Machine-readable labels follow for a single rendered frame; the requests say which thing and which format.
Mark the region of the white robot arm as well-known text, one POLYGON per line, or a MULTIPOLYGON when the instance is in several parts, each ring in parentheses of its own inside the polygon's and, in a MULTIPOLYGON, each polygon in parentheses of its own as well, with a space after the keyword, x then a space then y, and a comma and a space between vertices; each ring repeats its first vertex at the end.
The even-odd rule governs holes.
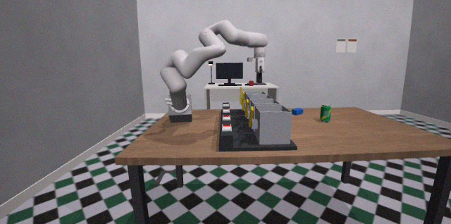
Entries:
POLYGON ((188 55, 183 50, 174 52, 163 65, 160 75, 170 90, 171 109, 176 113, 185 112, 189 106, 186 97, 186 81, 191 78, 199 68, 208 60, 218 58, 226 52, 224 43, 217 37, 220 34, 229 44, 254 48, 254 57, 265 57, 265 47, 268 44, 266 35, 257 32, 245 32, 233 26, 228 20, 217 22, 199 33, 199 40, 205 47, 199 47, 188 55), (263 48, 262 48, 263 47, 263 48), (172 102, 171 102, 172 101, 172 102))

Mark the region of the green drink can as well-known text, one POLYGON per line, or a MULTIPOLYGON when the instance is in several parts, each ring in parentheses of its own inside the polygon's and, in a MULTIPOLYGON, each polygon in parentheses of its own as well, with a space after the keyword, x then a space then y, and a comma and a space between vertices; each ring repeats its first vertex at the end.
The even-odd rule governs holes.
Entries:
POLYGON ((320 115, 320 121, 322 122, 328 122, 330 121, 330 111, 331 106, 330 104, 322 104, 321 106, 321 115, 320 115))

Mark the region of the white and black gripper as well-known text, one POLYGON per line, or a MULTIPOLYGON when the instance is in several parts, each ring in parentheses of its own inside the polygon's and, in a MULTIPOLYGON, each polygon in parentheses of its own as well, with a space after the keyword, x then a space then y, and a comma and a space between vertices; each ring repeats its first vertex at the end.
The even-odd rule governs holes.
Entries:
POLYGON ((265 57, 257 57, 255 59, 256 59, 256 61, 255 61, 255 72, 258 73, 257 74, 257 83, 262 83, 262 73, 264 73, 264 59, 265 59, 265 57))

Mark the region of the blue plastic box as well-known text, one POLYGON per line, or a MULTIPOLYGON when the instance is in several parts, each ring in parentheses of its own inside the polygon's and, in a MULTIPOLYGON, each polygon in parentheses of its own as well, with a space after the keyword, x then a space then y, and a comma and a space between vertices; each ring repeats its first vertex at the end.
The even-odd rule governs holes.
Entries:
POLYGON ((297 116, 297 115, 303 114, 303 111, 304 111, 304 109, 302 109, 302 108, 294 108, 294 109, 292 109, 292 114, 297 116))

